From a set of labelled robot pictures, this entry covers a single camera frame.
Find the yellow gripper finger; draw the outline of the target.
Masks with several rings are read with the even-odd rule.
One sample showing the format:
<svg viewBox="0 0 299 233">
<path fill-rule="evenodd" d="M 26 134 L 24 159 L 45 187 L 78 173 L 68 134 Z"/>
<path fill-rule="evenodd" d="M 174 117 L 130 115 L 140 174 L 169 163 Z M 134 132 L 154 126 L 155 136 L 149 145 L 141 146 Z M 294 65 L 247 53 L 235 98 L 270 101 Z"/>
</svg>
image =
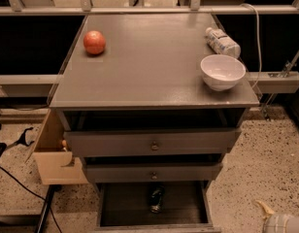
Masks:
<svg viewBox="0 0 299 233">
<path fill-rule="evenodd" d="M 263 211 L 263 218 L 267 219 L 272 216 L 275 211 L 271 209 L 266 203 L 261 200 L 255 200 L 255 204 L 258 205 Z"/>
</svg>

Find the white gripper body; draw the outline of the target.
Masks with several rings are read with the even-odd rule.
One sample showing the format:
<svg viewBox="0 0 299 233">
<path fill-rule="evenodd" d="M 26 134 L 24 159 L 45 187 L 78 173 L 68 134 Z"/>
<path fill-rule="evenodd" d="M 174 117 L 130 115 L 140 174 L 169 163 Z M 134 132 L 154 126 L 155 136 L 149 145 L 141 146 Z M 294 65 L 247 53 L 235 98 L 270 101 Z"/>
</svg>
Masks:
<svg viewBox="0 0 299 233">
<path fill-rule="evenodd" d="M 287 224 L 291 219 L 291 215 L 273 214 L 266 219 L 263 233 L 287 233 Z"/>
</svg>

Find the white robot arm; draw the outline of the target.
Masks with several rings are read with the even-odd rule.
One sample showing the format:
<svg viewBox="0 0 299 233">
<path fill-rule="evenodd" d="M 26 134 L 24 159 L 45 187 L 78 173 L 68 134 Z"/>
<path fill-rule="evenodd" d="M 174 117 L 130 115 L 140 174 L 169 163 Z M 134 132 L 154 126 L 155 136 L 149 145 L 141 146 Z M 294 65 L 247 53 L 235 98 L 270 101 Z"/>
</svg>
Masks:
<svg viewBox="0 0 299 233">
<path fill-rule="evenodd" d="M 261 200 L 255 203 L 264 212 L 262 233 L 299 233 L 299 216 L 276 213 Z"/>
</svg>

